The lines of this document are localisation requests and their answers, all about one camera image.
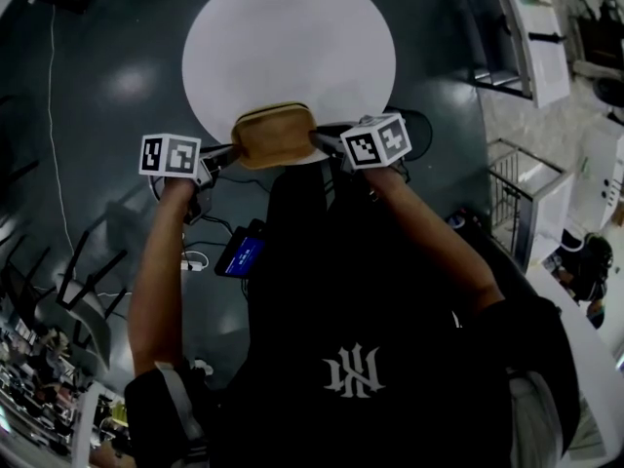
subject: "dark floor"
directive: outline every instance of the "dark floor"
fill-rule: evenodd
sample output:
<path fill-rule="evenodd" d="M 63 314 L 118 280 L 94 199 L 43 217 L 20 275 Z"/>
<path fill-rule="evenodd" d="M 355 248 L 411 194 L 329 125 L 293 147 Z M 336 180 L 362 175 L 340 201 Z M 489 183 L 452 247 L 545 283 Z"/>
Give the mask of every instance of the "dark floor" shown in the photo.
<path fill-rule="evenodd" d="M 119 250 L 128 257 L 98 292 L 132 288 L 154 200 L 137 174 L 141 136 L 172 133 L 213 139 L 186 100 L 181 57 L 186 34 L 209 0 L 93 0 L 83 16 L 59 9 L 53 71 L 54 141 L 67 226 L 72 243 L 96 225 L 77 267 L 78 278 Z M 390 104 L 423 112 L 433 126 L 429 152 L 409 164 L 412 186 L 440 214 L 468 206 L 488 207 L 486 135 L 475 90 L 468 77 L 468 49 L 446 0 L 372 0 L 385 16 L 397 53 L 397 78 Z M 35 284 L 52 285 L 69 260 L 55 177 L 47 113 L 52 8 L 16 0 L 0 20 L 0 97 L 17 96 L 0 108 L 2 159 L 12 168 L 39 158 L 41 165 L 13 186 L 3 201 L 0 239 L 11 230 L 30 237 L 16 263 L 26 270 L 46 246 L 52 254 Z M 280 170 L 227 175 L 259 178 L 270 187 Z M 253 184 L 220 181 L 213 215 L 236 225 L 264 218 L 268 195 Z M 186 241 L 224 241 L 218 224 L 187 228 Z M 5 255 L 5 246 L 0 252 Z M 204 247 L 215 264 L 220 249 Z M 240 283 L 217 278 L 212 269 L 185 273 L 184 344 L 189 357 L 214 366 L 222 386 L 245 359 L 249 344 L 247 305 Z M 112 298 L 103 297 L 104 303 Z M 129 298 L 117 308 L 124 315 Z M 42 304 L 51 321 L 71 322 L 53 301 Z M 126 323 L 111 316 L 113 367 L 102 379 L 120 390 L 132 378 Z"/>

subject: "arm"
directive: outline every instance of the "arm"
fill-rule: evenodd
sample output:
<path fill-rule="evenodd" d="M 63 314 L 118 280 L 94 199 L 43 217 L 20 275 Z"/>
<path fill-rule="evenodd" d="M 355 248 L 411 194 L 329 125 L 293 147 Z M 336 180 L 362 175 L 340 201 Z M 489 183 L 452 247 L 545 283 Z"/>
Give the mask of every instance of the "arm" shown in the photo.
<path fill-rule="evenodd" d="M 128 317 L 135 375 L 155 369 L 155 362 L 182 362 L 179 265 L 183 220 L 193 192 L 188 179 L 167 181 L 147 239 Z"/>
<path fill-rule="evenodd" d="M 486 262 L 389 168 L 365 171 L 406 235 L 466 294 L 476 315 L 503 299 Z"/>

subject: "brown leather pouch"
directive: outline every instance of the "brown leather pouch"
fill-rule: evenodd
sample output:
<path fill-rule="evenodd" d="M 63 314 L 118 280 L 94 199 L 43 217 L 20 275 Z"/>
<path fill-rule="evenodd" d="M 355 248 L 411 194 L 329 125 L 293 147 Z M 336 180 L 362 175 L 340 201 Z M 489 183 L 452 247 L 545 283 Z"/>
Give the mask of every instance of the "brown leather pouch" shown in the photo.
<path fill-rule="evenodd" d="M 315 148 L 309 133 L 315 129 L 316 122 L 305 104 L 284 102 L 241 116 L 232 130 L 232 141 L 241 146 L 241 165 L 259 170 L 310 156 Z"/>

